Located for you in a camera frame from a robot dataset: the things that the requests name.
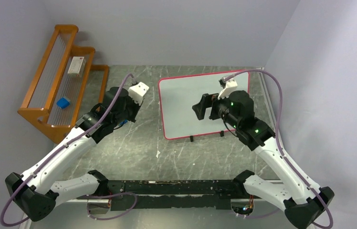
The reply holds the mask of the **red framed whiteboard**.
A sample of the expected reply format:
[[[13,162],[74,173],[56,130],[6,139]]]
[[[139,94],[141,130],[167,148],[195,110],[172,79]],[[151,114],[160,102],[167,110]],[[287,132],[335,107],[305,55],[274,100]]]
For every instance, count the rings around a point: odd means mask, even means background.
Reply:
[[[222,120],[209,119],[210,108],[206,109],[205,118],[198,120],[192,106],[201,100],[203,94],[219,93],[222,90],[219,80],[236,72],[237,70],[202,73],[159,80],[164,137],[167,140],[176,140],[226,132]]]

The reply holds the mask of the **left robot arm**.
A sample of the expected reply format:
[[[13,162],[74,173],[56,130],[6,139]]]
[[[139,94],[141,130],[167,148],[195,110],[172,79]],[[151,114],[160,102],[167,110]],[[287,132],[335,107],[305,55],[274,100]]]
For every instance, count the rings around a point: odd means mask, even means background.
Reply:
[[[77,197],[103,198],[111,193],[108,179],[97,170],[66,181],[58,181],[57,177],[124,121],[134,123],[148,90],[143,83],[128,89],[110,88],[102,102],[84,114],[47,156],[22,174],[11,173],[6,177],[10,199],[28,219],[39,221],[55,207]]]

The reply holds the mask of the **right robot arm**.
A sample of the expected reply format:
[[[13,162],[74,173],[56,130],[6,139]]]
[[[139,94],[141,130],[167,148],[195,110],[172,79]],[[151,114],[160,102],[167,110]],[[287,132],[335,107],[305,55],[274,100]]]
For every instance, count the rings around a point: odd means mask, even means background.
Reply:
[[[274,131],[255,116],[254,101],[246,91],[234,91],[227,98],[203,94],[192,106],[198,120],[210,108],[211,120],[221,119],[231,125],[235,136],[263,159],[281,180],[282,185],[268,182],[246,170],[234,179],[234,193],[241,198],[258,196],[285,213],[298,229],[306,229],[324,212],[335,196],[330,187],[314,182],[281,147]]]

